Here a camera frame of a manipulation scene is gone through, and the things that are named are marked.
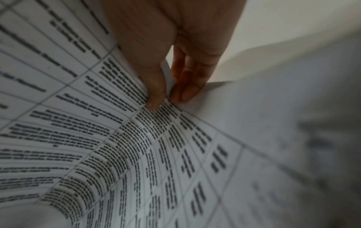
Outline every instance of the skin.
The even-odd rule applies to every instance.
[[[204,87],[232,37],[246,0],[101,0],[123,54],[148,90],[148,110],[166,96],[160,63],[174,45],[169,100],[187,102]]]

